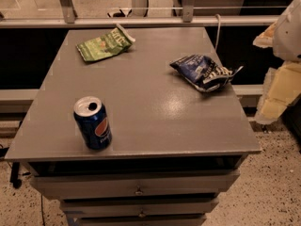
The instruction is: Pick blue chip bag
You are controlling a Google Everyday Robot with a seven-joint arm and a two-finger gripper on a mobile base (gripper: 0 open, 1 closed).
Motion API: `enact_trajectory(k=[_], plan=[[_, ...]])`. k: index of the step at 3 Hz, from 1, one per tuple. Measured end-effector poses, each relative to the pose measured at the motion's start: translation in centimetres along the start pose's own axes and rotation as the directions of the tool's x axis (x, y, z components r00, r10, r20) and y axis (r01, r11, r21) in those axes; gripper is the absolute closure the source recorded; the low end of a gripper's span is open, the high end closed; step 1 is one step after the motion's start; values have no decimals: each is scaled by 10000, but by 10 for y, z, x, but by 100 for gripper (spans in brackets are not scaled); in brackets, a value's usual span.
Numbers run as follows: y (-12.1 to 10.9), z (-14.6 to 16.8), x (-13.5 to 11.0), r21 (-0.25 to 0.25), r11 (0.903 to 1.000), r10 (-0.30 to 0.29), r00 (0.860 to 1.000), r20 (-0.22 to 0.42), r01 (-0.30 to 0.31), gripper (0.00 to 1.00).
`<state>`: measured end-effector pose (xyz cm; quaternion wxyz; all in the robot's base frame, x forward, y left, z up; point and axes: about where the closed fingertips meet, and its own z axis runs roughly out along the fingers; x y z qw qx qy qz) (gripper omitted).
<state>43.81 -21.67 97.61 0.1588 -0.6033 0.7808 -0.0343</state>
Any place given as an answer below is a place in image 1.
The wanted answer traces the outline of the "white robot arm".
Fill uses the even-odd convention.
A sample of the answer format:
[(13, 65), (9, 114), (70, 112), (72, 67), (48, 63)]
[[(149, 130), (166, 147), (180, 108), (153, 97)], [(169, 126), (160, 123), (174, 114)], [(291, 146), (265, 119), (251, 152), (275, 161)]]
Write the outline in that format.
[(293, 0), (253, 44), (271, 48), (280, 61), (264, 77), (263, 94), (255, 114), (257, 123), (267, 125), (277, 121), (301, 94), (301, 0)]

